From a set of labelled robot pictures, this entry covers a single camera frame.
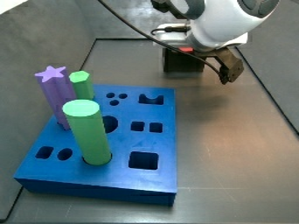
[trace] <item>purple star-shaped block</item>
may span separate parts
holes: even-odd
[[[35,74],[42,91],[51,105],[58,123],[68,130],[71,128],[67,117],[62,111],[63,105],[76,99],[71,79],[66,66],[54,68],[48,66],[46,71]]]

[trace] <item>purple star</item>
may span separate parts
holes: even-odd
[[[66,69],[66,66],[54,68],[52,66],[47,66],[47,70],[42,73],[38,73],[35,76],[42,77],[42,82],[48,81],[51,78],[63,78],[62,71]]]

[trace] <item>black cable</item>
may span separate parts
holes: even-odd
[[[221,74],[218,68],[205,59],[197,57],[195,55],[182,51],[181,49],[173,47],[171,45],[167,45],[165,42],[156,40],[155,38],[152,38],[150,35],[147,35],[144,32],[142,32],[136,27],[134,27],[119,15],[118,13],[111,9],[111,7],[104,3],[103,0],[98,0],[102,5],[107,8],[107,10],[118,17],[118,19],[132,29],[135,30],[140,35],[143,35],[146,38],[151,39],[158,45],[169,48],[170,50],[178,52],[178,53],[183,53],[186,55],[190,55],[191,57],[194,57],[197,60],[201,60],[211,69],[213,71],[219,75],[219,77],[222,77],[223,75]]]
[[[151,31],[151,34],[155,35],[156,32],[165,32],[165,28],[158,28]]]

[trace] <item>gray table surface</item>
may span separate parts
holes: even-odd
[[[299,222],[298,136],[247,66],[227,86],[209,68],[179,79],[152,42],[104,40],[83,69],[94,83],[177,91],[174,207],[24,190],[8,223]]]

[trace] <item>green cylindrical peg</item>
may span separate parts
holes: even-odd
[[[75,100],[67,102],[62,110],[86,162],[91,165],[106,164],[111,152],[99,104],[90,100]]]
[[[95,97],[95,92],[90,74],[84,71],[72,73],[70,75],[70,81],[72,83],[78,99],[92,100]]]

